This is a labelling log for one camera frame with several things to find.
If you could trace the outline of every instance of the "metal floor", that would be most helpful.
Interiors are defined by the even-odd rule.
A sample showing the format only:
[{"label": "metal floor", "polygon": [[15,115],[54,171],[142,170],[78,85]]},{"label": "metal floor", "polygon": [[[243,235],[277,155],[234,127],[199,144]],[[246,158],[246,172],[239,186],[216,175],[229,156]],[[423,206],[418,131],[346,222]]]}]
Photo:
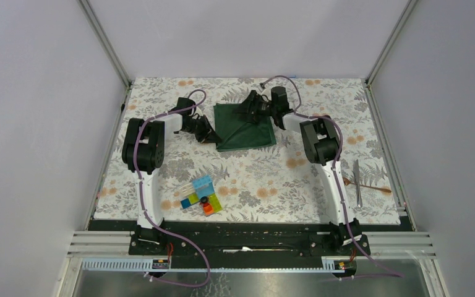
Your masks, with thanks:
[{"label": "metal floor", "polygon": [[[429,296],[419,264],[415,260],[385,260],[385,265],[405,278],[366,278],[339,282],[329,273],[213,273],[203,288],[191,289],[149,282],[140,272],[101,272],[82,270],[74,296]],[[359,260],[358,275],[381,273],[368,260]],[[204,273],[169,273],[170,280],[201,282]]]}]

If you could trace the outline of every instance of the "yellow block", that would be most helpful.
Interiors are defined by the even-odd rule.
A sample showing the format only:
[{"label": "yellow block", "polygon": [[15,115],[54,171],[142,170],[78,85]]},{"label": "yellow block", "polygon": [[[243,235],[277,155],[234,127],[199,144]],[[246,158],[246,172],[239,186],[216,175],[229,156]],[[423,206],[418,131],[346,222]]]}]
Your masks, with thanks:
[{"label": "yellow block", "polygon": [[190,201],[190,204],[194,205],[199,201],[199,198],[197,197],[196,193],[192,193],[188,196],[188,199]]},{"label": "yellow block", "polygon": [[212,205],[212,208],[214,209],[214,213],[219,212],[220,210],[223,209],[221,207],[218,197],[216,196],[216,193],[208,195],[208,203]]}]

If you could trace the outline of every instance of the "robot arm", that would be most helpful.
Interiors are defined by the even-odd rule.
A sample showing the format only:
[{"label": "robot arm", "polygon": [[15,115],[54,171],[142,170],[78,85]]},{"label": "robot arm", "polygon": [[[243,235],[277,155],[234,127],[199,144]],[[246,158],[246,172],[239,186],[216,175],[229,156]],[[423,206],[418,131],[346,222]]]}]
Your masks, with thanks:
[{"label": "robot arm", "polygon": [[[346,193],[345,185],[340,183],[338,188],[334,177],[334,169],[332,163],[334,157],[339,149],[339,142],[334,127],[323,119],[315,119],[309,121],[306,118],[296,116],[294,113],[283,116],[283,125],[285,129],[301,134],[303,139],[303,146],[305,148],[305,155],[307,159],[316,166],[319,172],[323,188],[327,199],[330,199],[331,204],[327,207],[327,215],[331,218],[331,224],[336,233],[336,245],[344,246],[352,242],[349,234],[346,231],[346,224],[350,224],[354,233],[354,239],[359,241],[361,239],[361,231],[359,231],[359,222],[352,211],[349,200],[345,200],[345,207],[347,209],[347,217],[349,221],[345,220],[343,206],[341,205],[340,191]],[[336,165],[338,168],[337,175],[340,181],[343,181],[341,174],[341,160]]]},{"label": "robot arm", "polygon": [[[172,111],[193,105],[195,105],[194,101],[188,98],[179,98],[177,106],[172,109]],[[134,147],[138,141],[137,135],[144,122],[143,119],[137,118],[129,120],[122,148],[122,160],[128,165],[128,169],[131,170],[136,184],[139,183],[139,177],[135,172],[133,163]],[[143,201],[147,208],[144,210],[141,205],[139,205],[137,224],[142,228],[153,228],[150,222],[145,218],[143,214],[144,211],[146,211],[148,216],[157,225],[163,222],[163,214],[160,207],[161,199],[158,193],[159,168],[163,164],[165,157],[166,140],[179,131],[194,134],[200,143],[221,141],[208,122],[207,117],[204,116],[198,108],[182,113],[169,114],[158,120],[148,122],[142,133],[137,151],[137,166],[141,171],[143,179]]]},{"label": "robot arm", "polygon": [[[261,116],[271,116],[279,128],[301,134],[305,155],[318,169],[323,188],[331,202],[327,207],[327,215],[331,218],[332,233],[335,237],[334,245],[340,248],[352,242],[346,224],[350,225],[354,239],[359,241],[362,236],[359,222],[354,216],[349,201],[341,201],[340,191],[346,193],[345,186],[340,183],[338,187],[334,177],[332,164],[340,149],[336,129],[332,123],[324,119],[309,120],[295,115],[293,110],[289,108],[284,87],[273,87],[271,89],[271,99],[271,101],[266,101],[253,90],[234,112],[246,115],[247,120],[251,123],[256,123]],[[343,181],[341,161],[338,161],[338,163],[336,165],[338,168],[337,175],[339,180]],[[348,222],[345,220],[342,203],[345,203],[347,209]]]}]

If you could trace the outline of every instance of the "folded green napkin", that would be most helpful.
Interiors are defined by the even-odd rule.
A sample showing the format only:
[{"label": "folded green napkin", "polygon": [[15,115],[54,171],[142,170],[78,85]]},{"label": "folded green napkin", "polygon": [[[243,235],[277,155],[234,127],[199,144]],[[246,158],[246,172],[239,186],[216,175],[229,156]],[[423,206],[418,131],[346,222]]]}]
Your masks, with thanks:
[{"label": "folded green napkin", "polygon": [[239,104],[216,104],[214,122],[216,133],[223,139],[216,144],[219,152],[255,149],[276,144],[270,117],[261,118],[259,123],[247,123],[245,117],[234,113]]}]

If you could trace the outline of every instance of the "floral tablecloth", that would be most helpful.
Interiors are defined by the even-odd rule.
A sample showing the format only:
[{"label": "floral tablecloth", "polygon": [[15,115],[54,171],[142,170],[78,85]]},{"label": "floral tablecloth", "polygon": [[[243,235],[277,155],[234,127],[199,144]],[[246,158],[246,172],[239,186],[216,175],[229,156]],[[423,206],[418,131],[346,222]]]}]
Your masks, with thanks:
[{"label": "floral tablecloth", "polygon": [[[124,133],[130,118],[148,118],[168,111],[178,97],[196,88],[208,97],[201,106],[214,125],[215,103],[239,103],[265,79],[139,78],[126,106],[94,218],[137,219],[135,181],[121,160]],[[362,184],[390,188],[383,152],[376,136],[360,79],[295,79],[303,104],[298,112],[329,114],[340,125],[343,175],[353,180],[359,159]],[[267,87],[283,85],[289,100],[296,92],[287,81],[276,79]],[[201,93],[192,98],[199,102]],[[277,144],[251,150],[217,152],[215,144],[199,144],[193,134],[180,132],[167,142],[160,170],[161,209],[165,220],[211,222],[328,223],[328,205],[314,165],[305,157],[301,136],[274,127]],[[181,208],[178,188],[204,175],[212,177],[223,210],[205,217],[197,205]],[[354,185],[346,187],[356,205]],[[362,224],[399,224],[393,194],[362,188],[363,208],[354,208]]]}]

